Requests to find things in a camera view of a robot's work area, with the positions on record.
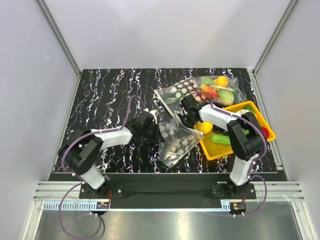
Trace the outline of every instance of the yellow lemon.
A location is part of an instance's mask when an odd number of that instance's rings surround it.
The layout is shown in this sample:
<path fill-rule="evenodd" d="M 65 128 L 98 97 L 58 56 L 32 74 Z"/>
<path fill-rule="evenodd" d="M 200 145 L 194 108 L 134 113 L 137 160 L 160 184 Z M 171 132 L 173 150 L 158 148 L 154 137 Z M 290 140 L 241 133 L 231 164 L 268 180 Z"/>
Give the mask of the yellow lemon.
<path fill-rule="evenodd" d="M 204 121 L 201 123 L 201 131 L 203 134 L 208 134 L 211 132 L 214 125 L 211 122 Z"/>
<path fill-rule="evenodd" d="M 221 86 L 221 87 L 227 87 L 228 86 L 228 78 L 226 76 L 220 76 L 214 80 L 214 83 L 218 86 Z"/>

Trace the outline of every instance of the yellow tray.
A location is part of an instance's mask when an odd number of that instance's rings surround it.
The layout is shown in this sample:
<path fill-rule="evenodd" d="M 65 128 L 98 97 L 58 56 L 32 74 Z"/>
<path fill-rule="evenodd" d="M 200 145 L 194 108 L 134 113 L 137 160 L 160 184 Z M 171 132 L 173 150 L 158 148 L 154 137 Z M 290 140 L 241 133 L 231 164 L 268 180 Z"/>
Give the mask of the yellow tray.
<path fill-rule="evenodd" d="M 256 105 L 252 101 L 245 101 L 236 105 L 225 107 L 225 110 L 228 110 L 230 112 L 236 113 L 237 111 L 243 109 L 246 105 L 250 105 L 254 112 L 256 113 L 255 116 L 257 118 L 257 121 L 261 127 L 265 127 L 269 131 L 269 137 L 267 138 L 267 141 L 273 141 L 276 139 L 276 135 L 274 131 L 272 131 L 271 127 L 268 125 L 267 121 L 264 119 Z M 197 127 L 197 124 L 194 125 L 194 128 L 196 130 L 199 130 L 199 127 Z M 230 145 L 222 145 L 218 143 L 214 143 L 211 141 L 211 136 L 214 134 L 218 134 L 216 132 L 209 132 L 208 134 L 205 134 L 203 136 L 203 140 L 200 142 L 202 149 L 204 151 L 204 154 L 208 161 L 215 160 L 218 158 L 221 158 L 225 155 L 233 154 L 232 148 Z"/>

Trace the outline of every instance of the black marble table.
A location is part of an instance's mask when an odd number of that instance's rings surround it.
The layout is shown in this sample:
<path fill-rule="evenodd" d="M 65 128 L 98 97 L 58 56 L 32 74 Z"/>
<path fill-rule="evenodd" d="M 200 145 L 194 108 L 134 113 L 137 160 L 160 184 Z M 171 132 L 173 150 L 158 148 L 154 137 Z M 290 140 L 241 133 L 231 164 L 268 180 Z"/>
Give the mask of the black marble table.
<path fill-rule="evenodd" d="M 130 96 L 138 95 L 146 107 L 158 109 L 160 118 L 169 121 L 155 89 L 169 87 L 191 76 L 227 75 L 238 78 L 239 88 L 248 100 L 257 104 L 246 68 L 156 68 L 156 69 L 85 69 L 73 102 L 64 141 L 79 126 L 91 129 L 113 128 L 124 121 Z M 130 118 L 141 112 L 132 105 Z M 103 150 L 96 159 L 102 173 L 217 173 L 227 172 L 235 156 L 208 161 L 198 144 L 178 164 L 170 168 L 159 160 L 159 146 L 141 140 L 139 144 L 119 145 Z M 276 163 L 268 145 L 267 154 L 255 165 L 257 172 L 276 172 Z M 61 162 L 53 172 L 63 172 Z"/>

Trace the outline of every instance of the reflective metal surface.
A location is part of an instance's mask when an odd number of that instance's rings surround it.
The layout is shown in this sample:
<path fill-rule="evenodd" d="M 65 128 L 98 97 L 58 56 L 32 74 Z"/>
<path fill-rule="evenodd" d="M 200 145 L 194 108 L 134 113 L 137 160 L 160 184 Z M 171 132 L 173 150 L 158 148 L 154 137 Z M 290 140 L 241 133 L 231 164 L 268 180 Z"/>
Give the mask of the reflective metal surface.
<path fill-rule="evenodd" d="M 247 212 L 258 207 L 248 203 Z M 65 226 L 83 215 L 63 211 Z M 228 216 L 227 213 L 215 214 Z M 267 202 L 248 217 L 221 217 L 206 212 L 128 212 L 110 211 L 102 216 L 105 224 L 95 239 L 101 240 L 301 240 L 301 233 L 290 203 Z M 93 216 L 71 224 L 68 231 L 80 238 L 92 235 L 99 225 Z M 43 211 L 37 240 L 69 240 L 60 229 L 58 212 Z"/>

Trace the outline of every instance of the white wall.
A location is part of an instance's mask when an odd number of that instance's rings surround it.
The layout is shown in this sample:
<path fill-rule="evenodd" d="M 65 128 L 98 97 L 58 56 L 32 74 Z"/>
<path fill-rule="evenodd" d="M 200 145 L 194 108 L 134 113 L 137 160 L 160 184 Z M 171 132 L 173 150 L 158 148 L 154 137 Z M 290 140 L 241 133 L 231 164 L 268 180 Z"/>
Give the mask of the white wall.
<path fill-rule="evenodd" d="M 320 1 L 300 1 L 258 73 L 292 180 L 320 237 Z"/>
<path fill-rule="evenodd" d="M 0 238 L 18 240 L 48 176 L 76 75 L 36 1 L 1 1 L 0 29 Z"/>
<path fill-rule="evenodd" d="M 290 0 L 46 0 L 78 65 L 253 68 Z"/>

